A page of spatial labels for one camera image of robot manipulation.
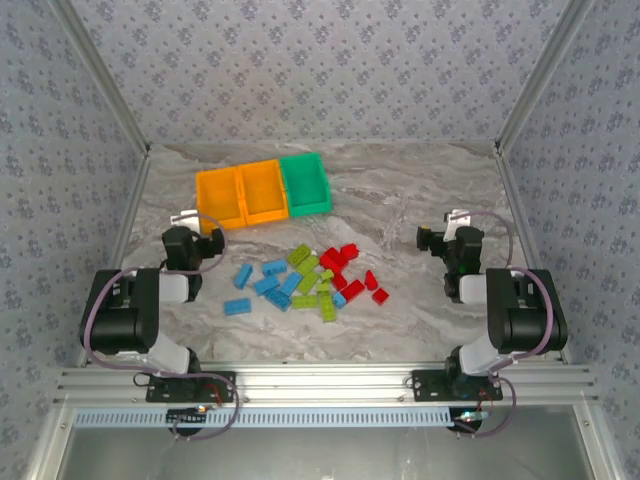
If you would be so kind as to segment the orange plastic bin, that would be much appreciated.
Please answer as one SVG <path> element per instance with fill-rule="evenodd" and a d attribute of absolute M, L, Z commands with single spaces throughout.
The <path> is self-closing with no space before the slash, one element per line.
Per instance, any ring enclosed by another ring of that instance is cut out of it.
<path fill-rule="evenodd" d="M 246 226 L 241 206 L 244 198 L 237 167 L 198 172 L 195 176 L 196 209 L 217 220 L 225 229 Z"/>
<path fill-rule="evenodd" d="M 264 160 L 238 167 L 244 214 L 248 225 L 287 219 L 288 200 L 277 159 Z"/>

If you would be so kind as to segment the green plastic bin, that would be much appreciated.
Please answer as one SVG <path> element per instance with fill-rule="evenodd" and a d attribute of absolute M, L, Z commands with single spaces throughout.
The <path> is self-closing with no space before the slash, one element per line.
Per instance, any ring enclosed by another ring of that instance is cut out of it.
<path fill-rule="evenodd" d="M 331 211 L 331 190 L 319 153 L 281 157 L 279 164 L 291 217 Z"/>

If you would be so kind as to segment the black controller board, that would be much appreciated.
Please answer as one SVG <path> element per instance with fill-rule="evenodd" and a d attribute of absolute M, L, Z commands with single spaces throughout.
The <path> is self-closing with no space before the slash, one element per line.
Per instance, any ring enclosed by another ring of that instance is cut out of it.
<path fill-rule="evenodd" d="M 202 430 L 206 418 L 207 409 L 203 406 L 169 409 L 165 423 L 176 438 L 189 438 Z"/>
<path fill-rule="evenodd" d="M 449 413 L 453 422 L 449 430 L 459 434 L 473 435 L 489 417 L 488 412 L 471 407 L 452 407 Z"/>

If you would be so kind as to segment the grey metal shelf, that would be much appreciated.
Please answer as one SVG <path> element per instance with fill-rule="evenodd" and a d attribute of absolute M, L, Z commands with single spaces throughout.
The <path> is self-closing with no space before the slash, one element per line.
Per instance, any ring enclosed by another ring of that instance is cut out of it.
<path fill-rule="evenodd" d="M 446 428 L 236 429 L 174 442 L 165 429 L 75 430 L 58 480 L 594 480 L 565 408 L 517 409 L 487 439 Z"/>

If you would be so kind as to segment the aluminium side rail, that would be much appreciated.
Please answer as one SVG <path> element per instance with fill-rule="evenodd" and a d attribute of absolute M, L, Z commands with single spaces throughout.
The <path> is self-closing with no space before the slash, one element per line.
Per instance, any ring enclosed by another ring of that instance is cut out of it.
<path fill-rule="evenodd" d="M 519 239 L 519 245 L 524 257 L 525 266 L 530 270 L 543 267 L 533 233 L 529 225 L 526 209 L 520 197 L 515 177 L 511 171 L 508 159 L 498 146 L 494 147 L 497 167 L 504 186 L 509 208 L 514 222 L 514 230 Z"/>
<path fill-rule="evenodd" d="M 107 269 L 120 268 L 126 256 L 125 250 L 129 242 L 139 203 L 148 177 L 149 168 L 149 153 L 146 152 L 141 157 L 141 163 L 136 170 L 134 183 L 128 199 L 125 203 L 124 213 L 121 217 L 120 226 L 114 240 L 111 256 L 107 264 Z"/>

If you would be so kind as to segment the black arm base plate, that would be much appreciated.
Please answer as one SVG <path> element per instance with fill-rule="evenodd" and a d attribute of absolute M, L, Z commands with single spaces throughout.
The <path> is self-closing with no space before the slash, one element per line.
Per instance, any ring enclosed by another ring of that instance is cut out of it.
<path fill-rule="evenodd" d="M 146 388 L 148 403 L 215 403 L 231 404 L 235 395 L 228 382 L 236 383 L 236 373 L 219 371 L 216 375 L 226 381 L 205 378 L 164 378 L 150 376 L 143 387 Z"/>
<path fill-rule="evenodd" d="M 410 386 L 416 402 L 502 400 L 503 392 L 486 377 L 448 374 L 444 370 L 413 370 Z"/>

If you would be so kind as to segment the aluminium mounting rail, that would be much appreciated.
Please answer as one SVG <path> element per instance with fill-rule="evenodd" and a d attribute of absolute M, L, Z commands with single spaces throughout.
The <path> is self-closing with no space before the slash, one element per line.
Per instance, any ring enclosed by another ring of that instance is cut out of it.
<path fill-rule="evenodd" d="M 415 404 L 414 370 L 441 369 L 434 362 L 205 362 L 205 370 L 234 371 L 247 407 L 394 407 Z M 595 371 L 559 361 L 523 361 L 501 371 L 515 387 L 519 406 L 599 404 Z M 133 374 L 96 365 L 64 369 L 53 390 L 57 405 L 140 407 L 145 393 Z"/>

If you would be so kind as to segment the aluminium frame post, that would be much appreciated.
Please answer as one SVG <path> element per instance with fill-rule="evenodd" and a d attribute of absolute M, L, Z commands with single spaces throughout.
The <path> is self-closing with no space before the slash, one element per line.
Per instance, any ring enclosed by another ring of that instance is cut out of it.
<path fill-rule="evenodd" d="M 506 157 L 514 145 L 594 3 L 595 0 L 567 0 L 500 134 L 496 138 L 496 152 L 502 158 Z"/>
<path fill-rule="evenodd" d="M 142 131 L 71 0 L 47 0 L 47 3 L 89 71 L 123 134 L 134 151 L 145 158 L 148 148 Z"/>

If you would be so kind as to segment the aluminium frame leg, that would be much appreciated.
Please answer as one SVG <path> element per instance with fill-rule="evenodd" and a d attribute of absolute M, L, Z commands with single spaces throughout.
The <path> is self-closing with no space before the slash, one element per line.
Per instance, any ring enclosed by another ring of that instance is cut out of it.
<path fill-rule="evenodd" d="M 582 402 L 574 414 L 595 480 L 627 480 L 603 408 Z"/>
<path fill-rule="evenodd" d="M 46 415 L 23 480 L 57 480 L 74 418 L 73 407 L 53 408 Z"/>

